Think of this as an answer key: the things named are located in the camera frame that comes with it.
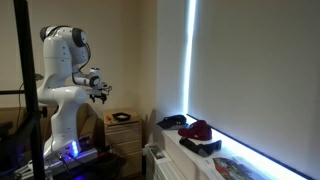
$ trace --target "cabinet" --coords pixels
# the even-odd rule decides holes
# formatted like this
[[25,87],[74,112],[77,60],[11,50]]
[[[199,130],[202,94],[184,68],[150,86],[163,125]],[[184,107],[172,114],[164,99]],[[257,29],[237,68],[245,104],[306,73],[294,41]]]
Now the cabinet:
[[[130,114],[127,121],[117,121],[115,113]],[[113,146],[113,152],[127,160],[120,177],[127,179],[141,175],[142,172],[142,119],[132,109],[103,111],[106,145]]]

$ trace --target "wall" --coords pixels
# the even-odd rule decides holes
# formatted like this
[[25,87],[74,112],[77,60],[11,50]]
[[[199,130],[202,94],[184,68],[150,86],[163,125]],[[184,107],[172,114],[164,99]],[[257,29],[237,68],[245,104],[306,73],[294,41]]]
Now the wall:
[[138,114],[144,120],[143,144],[154,141],[157,96],[157,1],[140,0]]
[[159,117],[182,112],[186,1],[158,1],[157,110]]
[[[139,6],[138,0],[107,1],[53,1],[29,0],[29,15],[36,73],[44,75],[42,41],[39,32],[42,27],[69,25],[83,29],[91,48],[91,61],[84,68],[102,70],[102,79],[113,86],[113,90],[103,105],[99,99],[88,102],[102,116],[107,108],[134,107],[138,102],[139,63]],[[13,1],[0,2],[0,22],[2,39],[0,71],[11,75],[0,78],[1,89],[18,89],[22,83],[20,58],[13,11]],[[18,106],[18,97],[0,97],[0,107]]]

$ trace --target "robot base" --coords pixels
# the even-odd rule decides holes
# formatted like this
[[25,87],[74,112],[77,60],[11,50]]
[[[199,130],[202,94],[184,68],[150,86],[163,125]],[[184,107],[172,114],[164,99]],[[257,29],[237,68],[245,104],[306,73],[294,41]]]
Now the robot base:
[[[90,149],[84,152],[81,152],[76,159],[74,160],[67,156],[65,158],[66,163],[68,164],[68,168],[72,169],[75,168],[82,163],[87,163],[89,161],[92,161],[97,158],[97,150],[96,149]],[[29,167],[30,165],[23,166],[22,168],[16,170],[15,173],[15,179],[21,179],[21,180],[32,180],[33,178],[33,171],[32,168]],[[45,167],[45,174],[46,179],[52,179],[53,176],[60,174],[62,172],[66,171],[63,163],[61,161],[58,161],[54,164],[51,164],[48,167]]]

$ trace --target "beige wall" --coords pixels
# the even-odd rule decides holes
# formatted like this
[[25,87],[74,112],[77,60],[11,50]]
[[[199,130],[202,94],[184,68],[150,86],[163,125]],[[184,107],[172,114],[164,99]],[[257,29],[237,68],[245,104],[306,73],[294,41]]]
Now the beige wall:
[[[102,105],[97,99],[93,104],[95,109],[102,111],[106,108],[136,106],[140,63],[138,0],[28,2],[36,73],[44,75],[43,44],[39,38],[41,28],[51,25],[78,27],[86,32],[92,53],[91,61],[84,68],[84,72],[88,72],[91,67],[99,67],[102,70],[102,79],[113,86],[106,103]],[[12,81],[8,81],[7,76],[2,76],[1,89],[18,89],[22,77],[17,53],[13,3],[9,0],[0,3],[1,27],[4,27],[0,34],[0,53],[4,54],[0,70],[13,77]],[[17,106],[17,99],[16,96],[2,97],[0,107]]]
[[144,119],[143,143],[153,142],[157,96],[157,1],[140,0],[138,113]]

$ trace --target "magazine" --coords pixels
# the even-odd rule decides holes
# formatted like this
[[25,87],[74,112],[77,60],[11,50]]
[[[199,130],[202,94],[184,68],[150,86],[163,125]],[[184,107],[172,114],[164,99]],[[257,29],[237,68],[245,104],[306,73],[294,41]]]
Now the magazine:
[[215,170],[225,180],[266,180],[241,157],[212,158]]

